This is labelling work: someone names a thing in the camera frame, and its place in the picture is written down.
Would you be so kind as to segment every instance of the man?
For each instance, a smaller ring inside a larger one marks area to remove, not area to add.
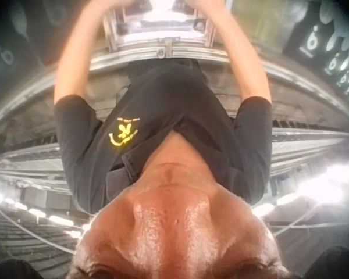
[[[83,99],[103,14],[90,0],[66,45],[55,119],[67,182],[96,214],[69,278],[286,278],[251,211],[272,153],[272,100],[254,48],[223,0],[191,0],[217,28],[242,104],[234,121],[200,70],[175,62],[134,80],[103,123]]]

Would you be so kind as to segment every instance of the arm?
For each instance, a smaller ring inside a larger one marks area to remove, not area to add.
[[[224,0],[188,0],[208,16],[225,44],[233,74],[241,89],[242,101],[249,97],[262,97],[270,103],[268,78],[254,47],[244,35],[242,29],[225,9]]]
[[[63,51],[57,72],[54,104],[69,95],[83,96],[90,59],[102,17],[109,8],[128,5],[133,0],[90,0],[85,6]]]

